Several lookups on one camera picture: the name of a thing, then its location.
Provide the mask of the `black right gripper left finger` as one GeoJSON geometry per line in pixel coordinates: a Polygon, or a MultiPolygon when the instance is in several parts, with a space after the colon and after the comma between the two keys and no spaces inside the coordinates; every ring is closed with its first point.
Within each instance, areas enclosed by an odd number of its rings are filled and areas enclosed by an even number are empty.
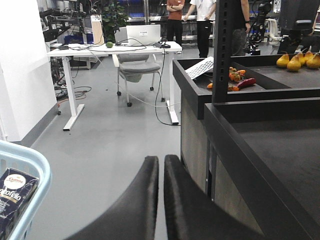
{"type": "Polygon", "coordinates": [[[121,196],[69,240],[153,240],[159,195],[159,159],[146,156],[121,196]]]}

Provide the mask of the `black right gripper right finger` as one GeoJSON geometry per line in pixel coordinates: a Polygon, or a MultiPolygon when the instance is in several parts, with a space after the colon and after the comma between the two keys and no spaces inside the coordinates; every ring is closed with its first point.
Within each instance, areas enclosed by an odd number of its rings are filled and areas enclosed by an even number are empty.
{"type": "Polygon", "coordinates": [[[198,187],[176,155],[164,158],[164,209],[170,240],[263,240],[198,187]]]}

